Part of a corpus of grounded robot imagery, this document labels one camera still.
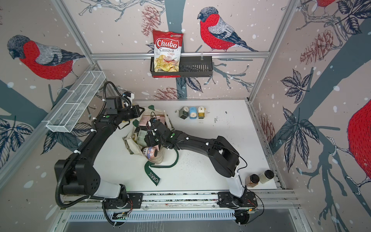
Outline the canvas tote bag green handles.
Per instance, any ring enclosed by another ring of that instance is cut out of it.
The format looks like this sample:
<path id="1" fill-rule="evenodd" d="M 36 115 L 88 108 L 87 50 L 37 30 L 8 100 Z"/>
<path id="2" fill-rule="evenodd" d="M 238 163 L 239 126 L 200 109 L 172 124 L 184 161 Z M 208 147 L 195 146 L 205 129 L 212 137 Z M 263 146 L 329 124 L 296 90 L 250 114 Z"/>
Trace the canvas tote bag green handles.
<path id="1" fill-rule="evenodd" d="M 156 109 L 153 105 L 140 108 L 141 115 L 131 120 L 133 129 L 123 138 L 127 151 L 131 155 L 143 156 L 147 159 L 145 164 L 145 173 L 156 186 L 160 183 L 160 177 L 152 170 L 168 169 L 177 165 L 179 152 L 176 152 L 176 159 L 170 165 L 161 165 L 164 159 L 165 151 L 160 140 L 157 139 L 149 126 L 150 119 L 156 119 L 163 123 L 167 129 L 172 130 L 174 127 L 165 111 Z"/>

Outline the yellow sharpener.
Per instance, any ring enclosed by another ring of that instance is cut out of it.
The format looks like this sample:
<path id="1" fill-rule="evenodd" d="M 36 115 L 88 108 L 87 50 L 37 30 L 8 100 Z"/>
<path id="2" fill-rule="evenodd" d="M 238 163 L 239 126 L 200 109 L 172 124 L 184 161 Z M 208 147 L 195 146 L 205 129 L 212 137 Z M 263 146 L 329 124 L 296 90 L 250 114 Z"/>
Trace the yellow sharpener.
<path id="1" fill-rule="evenodd" d="M 204 119 L 205 118 L 205 108 L 200 106 L 198 108 L 198 119 Z"/>

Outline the pale green sharpener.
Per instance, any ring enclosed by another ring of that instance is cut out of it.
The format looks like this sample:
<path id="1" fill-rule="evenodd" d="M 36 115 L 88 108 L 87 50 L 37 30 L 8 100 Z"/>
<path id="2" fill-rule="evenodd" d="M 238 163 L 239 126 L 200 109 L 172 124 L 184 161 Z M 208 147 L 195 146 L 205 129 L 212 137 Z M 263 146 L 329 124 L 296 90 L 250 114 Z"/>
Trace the pale green sharpener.
<path id="1" fill-rule="evenodd" d="M 147 143 L 145 141 L 145 138 L 147 136 L 148 131 L 146 130 L 140 130 L 138 132 L 136 143 L 142 147 L 147 147 Z"/>

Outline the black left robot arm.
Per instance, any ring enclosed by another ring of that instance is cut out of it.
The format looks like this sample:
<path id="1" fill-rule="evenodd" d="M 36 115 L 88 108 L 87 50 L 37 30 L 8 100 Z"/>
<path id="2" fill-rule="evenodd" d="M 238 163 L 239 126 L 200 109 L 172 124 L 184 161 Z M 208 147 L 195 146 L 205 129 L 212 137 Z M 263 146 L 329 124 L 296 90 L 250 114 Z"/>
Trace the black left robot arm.
<path id="1" fill-rule="evenodd" d="M 94 168 L 98 153 L 120 124 L 130 124 L 145 111 L 132 103 L 132 92 L 120 93 L 116 86 L 113 88 L 116 96 L 104 96 L 103 107 L 85 141 L 67 159 L 58 160 L 54 166 L 57 179 L 55 201 L 61 208 L 72 207 L 86 199 L 100 200 L 104 204 L 113 201 L 119 207 L 129 202 L 124 185 L 101 179 Z"/>

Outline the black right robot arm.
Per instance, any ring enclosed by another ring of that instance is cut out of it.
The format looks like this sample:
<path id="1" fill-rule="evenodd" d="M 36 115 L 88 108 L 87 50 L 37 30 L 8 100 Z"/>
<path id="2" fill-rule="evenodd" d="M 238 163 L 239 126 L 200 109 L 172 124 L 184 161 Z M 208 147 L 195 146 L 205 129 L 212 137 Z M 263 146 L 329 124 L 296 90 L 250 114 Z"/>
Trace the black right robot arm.
<path id="1" fill-rule="evenodd" d="M 189 150 L 209 158 L 218 174 L 225 177 L 229 191 L 218 193 L 217 205 L 220 208 L 241 209 L 249 211 L 257 209 L 258 203 L 253 192 L 247 190 L 242 182 L 239 171 L 240 160 L 243 158 L 223 136 L 205 139 L 186 134 L 180 130 L 170 130 L 159 120 L 152 118 L 147 125 L 155 141 L 162 147 L 175 151 Z"/>

